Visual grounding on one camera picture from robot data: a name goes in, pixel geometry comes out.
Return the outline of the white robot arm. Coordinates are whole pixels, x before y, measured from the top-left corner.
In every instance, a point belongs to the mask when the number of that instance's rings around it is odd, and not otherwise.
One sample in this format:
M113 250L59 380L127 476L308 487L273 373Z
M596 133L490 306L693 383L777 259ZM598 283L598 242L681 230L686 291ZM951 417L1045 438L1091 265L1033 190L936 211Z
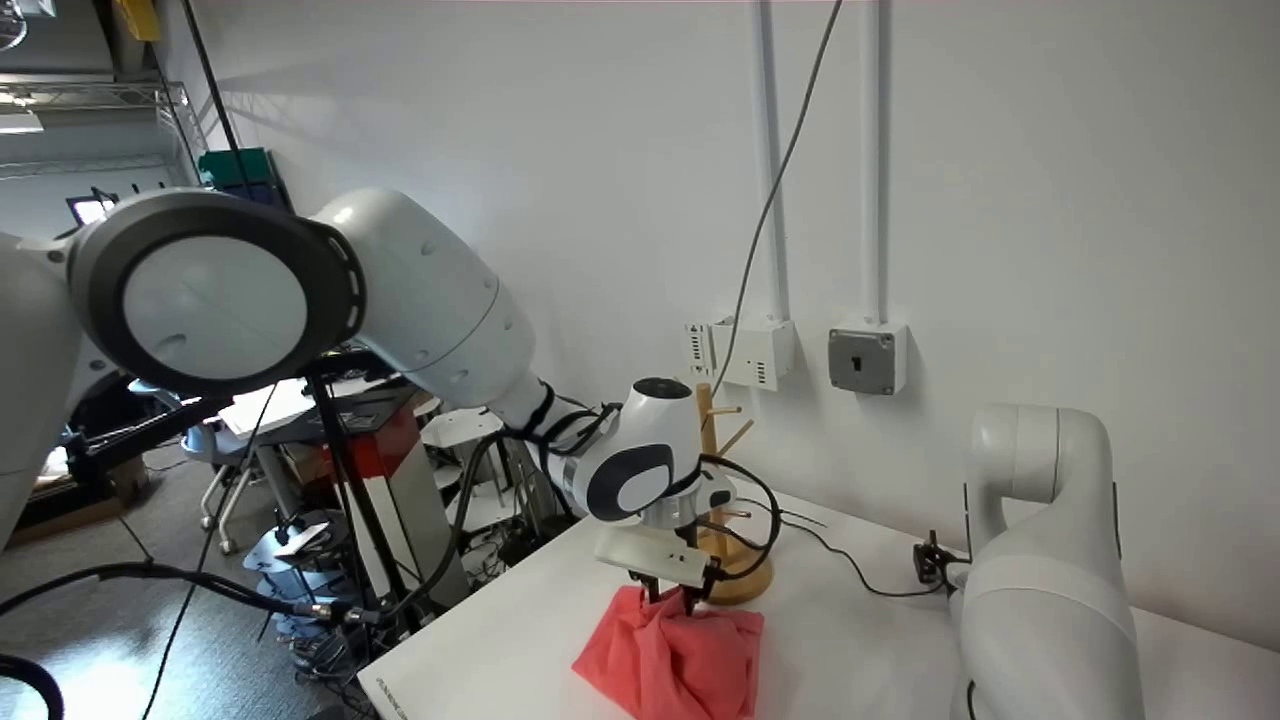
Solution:
M0 536L100 376L240 398L345 346L530 444L571 509L625 534L621 568L703 578L681 548L713 509L693 388L640 376L617 404L567 400L530 373L530 327L503 280L390 190L345 191L310 215L164 190L64 242L2 245Z

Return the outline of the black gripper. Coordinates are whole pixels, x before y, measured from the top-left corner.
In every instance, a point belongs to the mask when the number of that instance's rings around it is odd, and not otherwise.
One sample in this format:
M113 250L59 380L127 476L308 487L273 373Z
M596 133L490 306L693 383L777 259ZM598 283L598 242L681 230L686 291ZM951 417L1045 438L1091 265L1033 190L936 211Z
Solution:
M675 584L686 591L686 604L699 604L707 595L707 552L681 542L675 534L659 527L611 527L596 555L630 580L648 588L648 595L659 595L663 584Z

